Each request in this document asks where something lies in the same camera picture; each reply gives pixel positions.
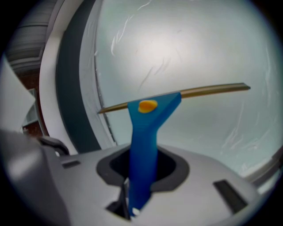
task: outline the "yellow button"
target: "yellow button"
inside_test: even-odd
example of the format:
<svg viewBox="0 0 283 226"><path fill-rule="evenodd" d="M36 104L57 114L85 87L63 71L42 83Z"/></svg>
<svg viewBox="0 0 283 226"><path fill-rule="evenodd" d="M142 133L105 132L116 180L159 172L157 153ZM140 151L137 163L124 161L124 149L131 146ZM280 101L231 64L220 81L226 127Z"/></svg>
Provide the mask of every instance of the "yellow button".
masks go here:
<svg viewBox="0 0 283 226"><path fill-rule="evenodd" d="M140 113L149 113L157 108L157 101L155 100L145 100L139 103L138 111Z"/></svg>

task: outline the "yellow knob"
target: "yellow knob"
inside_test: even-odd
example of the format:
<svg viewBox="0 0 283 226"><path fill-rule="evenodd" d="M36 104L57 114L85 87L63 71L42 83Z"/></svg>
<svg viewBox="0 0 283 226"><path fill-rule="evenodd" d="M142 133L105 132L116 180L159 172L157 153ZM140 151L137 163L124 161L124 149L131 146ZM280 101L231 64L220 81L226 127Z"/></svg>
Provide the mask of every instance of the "yellow knob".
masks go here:
<svg viewBox="0 0 283 226"><path fill-rule="evenodd" d="M138 111L140 113L149 113L156 109L157 105L155 100L144 100L139 103Z"/></svg>

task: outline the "black rectangular slot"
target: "black rectangular slot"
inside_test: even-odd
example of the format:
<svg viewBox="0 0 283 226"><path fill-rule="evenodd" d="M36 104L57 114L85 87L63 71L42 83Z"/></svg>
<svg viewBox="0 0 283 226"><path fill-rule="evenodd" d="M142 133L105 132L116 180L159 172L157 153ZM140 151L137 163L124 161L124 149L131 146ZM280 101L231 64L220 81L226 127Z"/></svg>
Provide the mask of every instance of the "black rectangular slot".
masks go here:
<svg viewBox="0 0 283 226"><path fill-rule="evenodd" d="M63 166L64 169L68 169L68 168L77 166L77 165L79 165L79 164L80 164L79 161L73 160L73 161L71 161L71 162L62 163L62 166Z"/></svg>
<svg viewBox="0 0 283 226"><path fill-rule="evenodd" d="M226 180L214 182L213 185L230 207L233 214L236 214L248 205Z"/></svg>

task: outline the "blue plastic handle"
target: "blue plastic handle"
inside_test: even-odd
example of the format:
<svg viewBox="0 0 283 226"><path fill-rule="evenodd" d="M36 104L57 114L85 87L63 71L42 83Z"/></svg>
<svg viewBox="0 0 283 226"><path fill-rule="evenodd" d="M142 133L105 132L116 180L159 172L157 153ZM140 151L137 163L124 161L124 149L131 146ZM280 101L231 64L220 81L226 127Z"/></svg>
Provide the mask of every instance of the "blue plastic handle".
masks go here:
<svg viewBox="0 0 283 226"><path fill-rule="evenodd" d="M150 198L150 186L156 179L157 131L181 103L181 93L153 97L158 106L149 113L138 111L142 100L129 102L128 110L133 124L129 169L129 213L140 210Z"/></svg>

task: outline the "blue handle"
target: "blue handle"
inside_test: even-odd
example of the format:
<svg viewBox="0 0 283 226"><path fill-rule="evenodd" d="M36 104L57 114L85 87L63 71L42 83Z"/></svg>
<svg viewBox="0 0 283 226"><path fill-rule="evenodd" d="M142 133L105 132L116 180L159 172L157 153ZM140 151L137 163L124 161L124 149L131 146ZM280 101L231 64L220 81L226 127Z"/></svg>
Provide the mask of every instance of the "blue handle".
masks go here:
<svg viewBox="0 0 283 226"><path fill-rule="evenodd" d="M180 92L150 98L158 106L149 113L138 111L139 102L128 103L128 110L133 124L130 148L130 189L129 213L140 210L150 198L150 186L156 179L157 171L157 131L181 103Z"/></svg>

